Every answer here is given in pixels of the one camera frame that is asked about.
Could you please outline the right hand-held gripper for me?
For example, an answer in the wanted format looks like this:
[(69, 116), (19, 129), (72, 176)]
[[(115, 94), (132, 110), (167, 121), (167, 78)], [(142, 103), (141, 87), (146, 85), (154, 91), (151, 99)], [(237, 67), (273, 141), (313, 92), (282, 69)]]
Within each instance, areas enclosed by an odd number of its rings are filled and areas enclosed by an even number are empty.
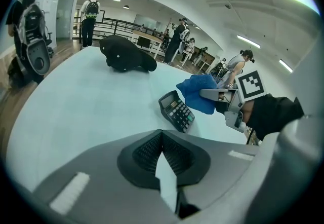
[(234, 88), (201, 89), (199, 95), (212, 101), (228, 102), (224, 113), (226, 125), (236, 131), (244, 131), (244, 115), (241, 111), (244, 104), (266, 95), (266, 88), (257, 70), (245, 72), (235, 77)]

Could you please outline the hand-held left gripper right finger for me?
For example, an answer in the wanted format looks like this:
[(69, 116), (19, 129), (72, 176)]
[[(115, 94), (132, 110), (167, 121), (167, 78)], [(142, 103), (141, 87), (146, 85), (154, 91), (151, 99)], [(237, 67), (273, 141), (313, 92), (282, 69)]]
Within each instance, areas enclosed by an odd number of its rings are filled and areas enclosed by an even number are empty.
[(171, 208), (162, 220), (243, 220), (257, 186), (247, 175), (258, 158), (255, 146), (161, 132), (163, 156), (171, 171)]

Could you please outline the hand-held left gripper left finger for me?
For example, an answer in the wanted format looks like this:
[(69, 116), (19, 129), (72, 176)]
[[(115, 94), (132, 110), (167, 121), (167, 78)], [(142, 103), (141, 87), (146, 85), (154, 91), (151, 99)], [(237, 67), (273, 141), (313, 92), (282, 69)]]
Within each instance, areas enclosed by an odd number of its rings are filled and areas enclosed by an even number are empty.
[(92, 147), (34, 190), (59, 223), (176, 223), (155, 176), (161, 130)]

